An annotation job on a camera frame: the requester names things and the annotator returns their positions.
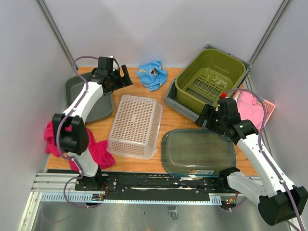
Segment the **translucent blue plastic tub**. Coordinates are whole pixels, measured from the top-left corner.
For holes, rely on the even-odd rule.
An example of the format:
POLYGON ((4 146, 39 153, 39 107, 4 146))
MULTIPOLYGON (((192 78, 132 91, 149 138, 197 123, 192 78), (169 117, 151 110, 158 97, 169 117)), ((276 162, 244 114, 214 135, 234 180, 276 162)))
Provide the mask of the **translucent blue plastic tub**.
POLYGON ((179 128, 161 141, 161 162, 170 175, 218 175, 236 166, 233 142, 207 129, 179 128))

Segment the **dark grey plastic tray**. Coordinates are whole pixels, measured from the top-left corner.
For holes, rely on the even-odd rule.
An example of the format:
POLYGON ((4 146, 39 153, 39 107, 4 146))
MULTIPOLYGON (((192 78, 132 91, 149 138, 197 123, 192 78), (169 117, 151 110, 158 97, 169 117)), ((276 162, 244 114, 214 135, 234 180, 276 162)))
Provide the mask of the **dark grey plastic tray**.
MULTIPOLYGON (((84 81, 78 76, 69 78, 65 83, 66 106, 69 107, 81 93, 84 87, 84 81)), ((113 112, 112 95, 102 96, 91 109, 86 125, 92 124, 110 117, 113 112)))

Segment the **white perforated plastic basket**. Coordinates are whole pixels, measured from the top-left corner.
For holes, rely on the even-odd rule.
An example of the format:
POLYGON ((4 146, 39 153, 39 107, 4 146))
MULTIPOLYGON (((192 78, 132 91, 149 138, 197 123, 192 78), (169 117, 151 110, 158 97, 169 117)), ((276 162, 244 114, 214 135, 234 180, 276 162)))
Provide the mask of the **white perforated plastic basket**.
POLYGON ((123 95, 107 139, 107 151, 118 156, 152 159, 163 107, 156 99, 123 95))

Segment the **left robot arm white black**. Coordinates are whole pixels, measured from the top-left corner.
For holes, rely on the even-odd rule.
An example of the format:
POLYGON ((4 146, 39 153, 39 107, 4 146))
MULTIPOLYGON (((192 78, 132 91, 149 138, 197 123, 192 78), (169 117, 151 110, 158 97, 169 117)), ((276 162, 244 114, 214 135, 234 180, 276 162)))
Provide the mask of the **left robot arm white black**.
POLYGON ((87 117, 95 103, 104 95, 132 85, 127 67, 119 65, 115 57, 98 57, 98 65, 89 79, 78 77, 83 88, 65 111, 52 117, 54 143, 64 159, 71 159, 78 167, 81 177, 87 177, 86 184, 96 191, 103 185, 98 176, 98 164, 89 151, 89 136, 85 126, 87 117))

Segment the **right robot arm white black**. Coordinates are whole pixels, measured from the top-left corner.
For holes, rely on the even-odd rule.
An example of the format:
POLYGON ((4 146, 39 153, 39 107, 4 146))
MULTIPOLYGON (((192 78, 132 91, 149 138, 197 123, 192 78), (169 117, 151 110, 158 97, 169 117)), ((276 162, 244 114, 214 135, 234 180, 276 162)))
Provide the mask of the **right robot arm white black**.
POLYGON ((236 167, 219 172, 218 187, 223 192, 236 190, 253 202, 270 226, 296 218, 304 230, 301 215, 308 200, 305 187, 297 187, 274 161, 250 120, 241 120, 237 103, 232 98, 219 99, 216 107, 206 104, 196 125, 219 135, 226 135, 242 150, 261 180, 258 184, 236 167))

